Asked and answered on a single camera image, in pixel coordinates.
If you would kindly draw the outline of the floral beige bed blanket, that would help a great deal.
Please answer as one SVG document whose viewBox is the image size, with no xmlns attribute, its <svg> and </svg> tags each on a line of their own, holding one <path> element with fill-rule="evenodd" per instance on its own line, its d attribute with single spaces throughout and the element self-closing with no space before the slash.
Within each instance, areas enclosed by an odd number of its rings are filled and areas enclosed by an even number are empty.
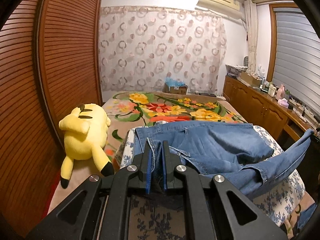
<svg viewBox="0 0 320 240">
<path fill-rule="evenodd" d="M 203 96 L 125 92 L 116 94 L 111 100 L 108 100 L 102 108 L 111 120 L 104 152 L 112 161 L 114 171 L 121 168 L 115 158 L 116 151 L 126 137 L 127 132 L 132 128 L 152 127 L 178 121 L 212 121 L 250 124 L 245 122 L 243 117 L 232 112 L 228 103 L 221 103 Z M 286 151 L 281 149 L 278 143 L 264 128 L 256 125 L 253 126 L 259 135 L 267 140 L 269 146 L 273 148 L 275 155 Z M 156 182 L 153 176 L 149 174 L 151 164 L 149 165 L 147 173 L 149 181 L 147 190 L 154 193 L 164 190 L 162 153 L 159 164 L 162 172 L 160 182 Z M 92 158 L 88 160 L 76 160 L 68 187 L 66 189 L 63 189 L 61 185 L 57 187 L 51 202 L 51 207 L 56 207 L 73 189 L 84 181 L 85 176 L 89 175 L 90 172 L 101 174 L 96 168 Z M 301 228 L 314 209 L 315 202 L 306 192 L 298 204 L 298 207 L 291 213 L 289 221 L 282 224 L 286 233 L 292 237 L 293 228 Z"/>
</svg>

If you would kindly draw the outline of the pink bottle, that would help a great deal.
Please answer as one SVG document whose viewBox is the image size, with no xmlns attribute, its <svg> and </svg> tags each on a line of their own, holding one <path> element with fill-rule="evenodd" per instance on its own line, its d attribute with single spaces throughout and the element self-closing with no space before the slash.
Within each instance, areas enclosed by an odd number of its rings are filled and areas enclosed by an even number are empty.
<svg viewBox="0 0 320 240">
<path fill-rule="evenodd" d="M 275 98 L 277 100 L 281 100 L 284 98 L 284 96 L 285 96 L 285 86 L 281 84 L 276 92 Z"/>
</svg>

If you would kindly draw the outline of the grey window roller blind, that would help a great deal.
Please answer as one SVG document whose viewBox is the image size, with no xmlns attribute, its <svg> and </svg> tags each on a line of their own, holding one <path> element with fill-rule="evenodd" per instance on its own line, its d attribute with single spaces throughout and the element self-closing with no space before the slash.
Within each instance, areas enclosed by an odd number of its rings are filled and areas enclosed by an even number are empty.
<svg viewBox="0 0 320 240">
<path fill-rule="evenodd" d="M 319 115 L 319 37 L 298 8 L 274 8 L 277 28 L 273 83 Z"/>
</svg>

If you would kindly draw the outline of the beige tied side curtain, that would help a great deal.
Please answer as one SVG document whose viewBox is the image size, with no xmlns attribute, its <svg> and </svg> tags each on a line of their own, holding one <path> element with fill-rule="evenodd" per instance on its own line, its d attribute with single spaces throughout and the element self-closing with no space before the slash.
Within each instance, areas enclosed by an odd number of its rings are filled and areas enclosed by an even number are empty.
<svg viewBox="0 0 320 240">
<path fill-rule="evenodd" d="M 258 13 L 257 5 L 252 0 L 244 1 L 248 36 L 248 72 L 255 73 L 257 63 L 258 43 Z"/>
</svg>

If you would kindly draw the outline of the brown cardboard box on cabinet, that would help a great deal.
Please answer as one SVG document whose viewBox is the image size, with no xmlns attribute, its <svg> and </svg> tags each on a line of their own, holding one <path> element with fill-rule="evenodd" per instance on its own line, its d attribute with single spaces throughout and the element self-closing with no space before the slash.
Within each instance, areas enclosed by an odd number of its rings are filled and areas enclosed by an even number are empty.
<svg viewBox="0 0 320 240">
<path fill-rule="evenodd" d="M 252 76 L 251 74 L 248 74 L 247 72 L 242 72 L 240 74 L 240 79 L 245 81 L 251 87 L 259 87 L 261 84 L 260 78 Z"/>
</svg>

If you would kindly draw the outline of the blue denim jeans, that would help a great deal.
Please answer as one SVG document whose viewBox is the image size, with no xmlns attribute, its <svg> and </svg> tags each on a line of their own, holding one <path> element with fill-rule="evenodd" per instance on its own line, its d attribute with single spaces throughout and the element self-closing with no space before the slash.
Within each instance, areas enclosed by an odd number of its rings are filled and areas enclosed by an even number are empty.
<svg viewBox="0 0 320 240">
<path fill-rule="evenodd" d="M 252 124 L 212 121 L 178 121 L 143 127 L 136 132 L 134 154 L 150 146 L 149 174 L 160 182 L 160 158 L 163 142 L 178 155 L 182 164 L 190 165 L 201 175 L 213 178 L 221 174 L 249 199 L 262 195 L 264 183 L 291 174 L 303 160 L 310 145 L 313 130 L 285 152 L 278 155 Z"/>
</svg>

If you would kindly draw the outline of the cardboard box with blue cloth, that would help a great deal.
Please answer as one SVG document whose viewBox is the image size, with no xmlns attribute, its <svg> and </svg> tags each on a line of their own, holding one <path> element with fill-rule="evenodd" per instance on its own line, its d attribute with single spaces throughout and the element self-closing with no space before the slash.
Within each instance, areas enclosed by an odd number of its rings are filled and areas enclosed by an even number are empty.
<svg viewBox="0 0 320 240">
<path fill-rule="evenodd" d="M 166 77 L 163 92 L 168 94 L 181 94 L 187 93 L 188 86 L 180 80 L 175 80 L 170 77 Z"/>
</svg>

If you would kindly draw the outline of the circle patterned sheer curtain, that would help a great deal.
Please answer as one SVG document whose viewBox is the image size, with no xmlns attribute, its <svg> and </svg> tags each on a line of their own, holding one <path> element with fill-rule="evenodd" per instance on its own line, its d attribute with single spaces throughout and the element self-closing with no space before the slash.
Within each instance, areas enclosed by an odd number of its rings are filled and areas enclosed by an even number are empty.
<svg viewBox="0 0 320 240">
<path fill-rule="evenodd" d="M 167 81 L 190 93 L 217 91 L 227 37 L 215 14 L 164 7 L 103 7 L 99 65 L 103 92 L 164 89 Z"/>
</svg>

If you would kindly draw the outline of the brown louvered wardrobe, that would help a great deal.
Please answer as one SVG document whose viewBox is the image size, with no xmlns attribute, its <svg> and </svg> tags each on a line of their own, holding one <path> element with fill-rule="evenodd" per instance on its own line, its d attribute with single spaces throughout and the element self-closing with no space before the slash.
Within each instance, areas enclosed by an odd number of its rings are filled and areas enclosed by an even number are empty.
<svg viewBox="0 0 320 240">
<path fill-rule="evenodd" d="M 65 153 L 58 122 L 102 103 L 101 0 L 1 1 L 1 239 L 45 216 Z"/>
</svg>

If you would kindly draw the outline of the wooden sideboard cabinet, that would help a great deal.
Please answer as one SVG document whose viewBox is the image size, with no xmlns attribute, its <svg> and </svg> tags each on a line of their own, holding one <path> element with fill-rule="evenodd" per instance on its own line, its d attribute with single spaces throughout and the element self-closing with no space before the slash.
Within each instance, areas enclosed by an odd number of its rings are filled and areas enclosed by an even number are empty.
<svg viewBox="0 0 320 240">
<path fill-rule="evenodd" d="M 247 122 L 263 127 L 280 144 L 287 139 L 297 141 L 312 128 L 293 110 L 281 107 L 276 99 L 228 75 L 223 96 Z"/>
</svg>

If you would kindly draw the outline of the pink tissue pack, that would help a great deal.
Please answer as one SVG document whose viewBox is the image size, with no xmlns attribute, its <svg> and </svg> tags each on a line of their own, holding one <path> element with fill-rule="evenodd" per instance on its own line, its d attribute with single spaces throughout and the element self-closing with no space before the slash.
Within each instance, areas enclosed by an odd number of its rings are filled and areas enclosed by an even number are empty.
<svg viewBox="0 0 320 240">
<path fill-rule="evenodd" d="M 281 107 L 284 107 L 284 108 L 288 108 L 289 107 L 289 103 L 288 103 L 288 100 L 283 98 L 283 99 L 279 99 L 277 101 L 278 105 L 280 105 Z"/>
</svg>

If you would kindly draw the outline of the yellow Pikachu plush toy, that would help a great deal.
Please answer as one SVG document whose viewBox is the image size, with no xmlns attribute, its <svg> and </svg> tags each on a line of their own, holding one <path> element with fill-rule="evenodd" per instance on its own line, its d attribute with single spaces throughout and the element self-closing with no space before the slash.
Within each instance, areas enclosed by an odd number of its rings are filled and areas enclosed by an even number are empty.
<svg viewBox="0 0 320 240">
<path fill-rule="evenodd" d="M 102 107 L 95 103 L 81 104 L 59 121 L 64 132 L 66 157 L 60 173 L 60 184 L 66 189 L 76 160 L 93 159 L 99 172 L 105 176 L 114 174 L 112 161 L 104 152 L 111 120 Z"/>
</svg>

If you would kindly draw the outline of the white wall air conditioner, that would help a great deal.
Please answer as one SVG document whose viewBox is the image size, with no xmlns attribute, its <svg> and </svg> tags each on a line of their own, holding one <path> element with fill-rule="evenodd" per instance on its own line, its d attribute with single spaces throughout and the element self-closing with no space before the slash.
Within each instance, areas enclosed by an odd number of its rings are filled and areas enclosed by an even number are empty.
<svg viewBox="0 0 320 240">
<path fill-rule="evenodd" d="M 198 0 L 197 6 L 224 14 L 236 20 L 245 19 L 241 11 L 241 5 L 237 0 Z"/>
</svg>

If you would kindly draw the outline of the blue floral white quilt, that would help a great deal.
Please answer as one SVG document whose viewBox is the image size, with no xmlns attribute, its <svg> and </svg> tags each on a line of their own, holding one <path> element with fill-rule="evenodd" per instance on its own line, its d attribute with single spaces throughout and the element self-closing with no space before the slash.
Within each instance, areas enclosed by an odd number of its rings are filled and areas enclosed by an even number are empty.
<svg viewBox="0 0 320 240">
<path fill-rule="evenodd" d="M 116 161 L 121 168 L 130 165 L 134 157 L 134 141 L 136 132 L 142 127 L 130 129 L 116 151 Z M 253 199 L 253 203 L 262 210 L 278 226 L 289 221 L 291 213 L 306 194 L 305 185 L 297 170 L 291 174 L 285 172 L 271 182 L 265 181 L 265 191 Z"/>
</svg>

